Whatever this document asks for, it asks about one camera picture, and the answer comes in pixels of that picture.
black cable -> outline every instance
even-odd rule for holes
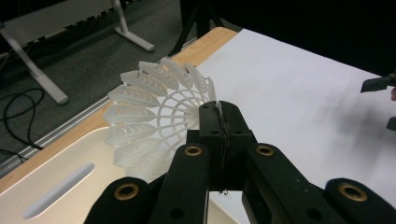
[[[40,98],[39,98],[36,102],[35,102],[35,100],[34,100],[31,96],[29,96],[29,95],[27,94],[27,93],[30,92],[30,91],[40,91],[40,93],[41,93]],[[44,90],[39,89],[39,88],[33,88],[33,89],[28,90],[28,91],[24,91],[24,92],[22,92],[22,93],[12,93],[12,94],[9,94],[9,95],[7,95],[7,96],[4,96],[4,97],[1,97],[1,98],[0,98],[0,101],[1,101],[1,100],[4,100],[4,99],[8,98],[8,97],[12,97],[12,99],[7,103],[7,105],[6,105],[6,107],[5,107],[4,111],[3,111],[3,117],[0,119],[0,121],[3,121],[3,122],[4,122],[4,124],[5,124],[5,126],[6,126],[6,129],[7,129],[7,131],[8,131],[8,133],[9,133],[13,138],[15,138],[15,139],[17,139],[18,141],[24,143],[25,145],[30,146],[30,147],[34,147],[34,148],[39,149],[39,150],[43,149],[43,147],[40,147],[40,146],[36,145],[36,144],[31,140],[30,135],[31,135],[33,120],[34,120],[34,118],[35,118],[35,107],[43,100],[44,95],[45,95]],[[23,110],[22,112],[19,112],[19,113],[15,114],[15,115],[9,116],[9,115],[7,114],[9,108],[10,108],[10,107],[12,106],[12,104],[13,104],[17,99],[19,99],[20,97],[26,97],[27,99],[30,100],[30,102],[32,103],[32,105],[31,105],[30,107],[28,107],[27,109]],[[20,137],[18,137],[14,132],[12,132],[12,130],[11,130],[10,127],[9,127],[8,121],[9,121],[10,119],[14,119],[14,118],[16,118],[16,117],[18,117],[18,116],[21,116],[21,115],[23,115],[23,114],[26,114],[26,113],[29,112],[30,110],[33,110],[33,113],[32,113],[32,117],[31,117],[31,119],[30,119],[29,126],[28,126],[28,129],[27,129],[27,141],[26,141],[26,140],[23,140],[23,139],[21,139]]]
[[[0,148],[0,153],[1,154],[17,156],[20,159],[21,163],[24,163],[25,161],[29,160],[29,158],[26,158],[26,157],[22,156],[20,153],[13,152],[13,151],[10,151],[10,150],[5,150],[5,149],[2,149],[2,148]]]

white tabletop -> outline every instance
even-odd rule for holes
[[[386,129],[396,103],[390,89],[361,93],[378,76],[249,30],[198,70],[310,182],[354,179],[396,206],[396,132]]]

screw hole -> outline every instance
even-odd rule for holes
[[[352,197],[360,197],[361,196],[361,194],[356,189],[353,189],[353,188],[346,187],[345,191],[346,191],[346,193],[350,194]]]
[[[127,194],[130,194],[132,192],[134,192],[134,188],[132,188],[130,186],[127,186],[127,187],[125,187],[123,189],[120,189],[120,194],[122,194],[122,195],[127,195]]]
[[[184,217],[184,211],[180,208],[173,208],[169,212],[169,216],[173,219],[181,219]]]
[[[307,208],[305,212],[310,218],[314,220],[322,220],[322,214],[316,208]]]

badminton shuttlecock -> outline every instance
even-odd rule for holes
[[[113,104],[104,114],[105,142],[127,176],[150,182],[168,171],[187,130],[199,129],[199,106],[216,101],[213,82],[192,64],[167,58],[140,62],[138,71],[120,76],[123,85],[108,94]]]

wooden table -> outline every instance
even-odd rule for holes
[[[196,40],[193,44],[183,49],[179,54],[175,55],[172,60],[179,64],[192,63],[197,66],[222,45],[227,43],[227,41],[232,39],[236,34],[237,32],[226,28],[214,28],[209,33]],[[24,176],[33,172],[34,169],[39,167],[45,161],[54,157],[87,133],[99,128],[107,127],[108,124],[103,119],[103,114],[109,106],[110,104],[107,104],[100,108],[68,133],[48,145],[44,150],[35,154],[31,159],[29,159],[29,161],[26,161],[0,179],[0,193],[16,184]]]

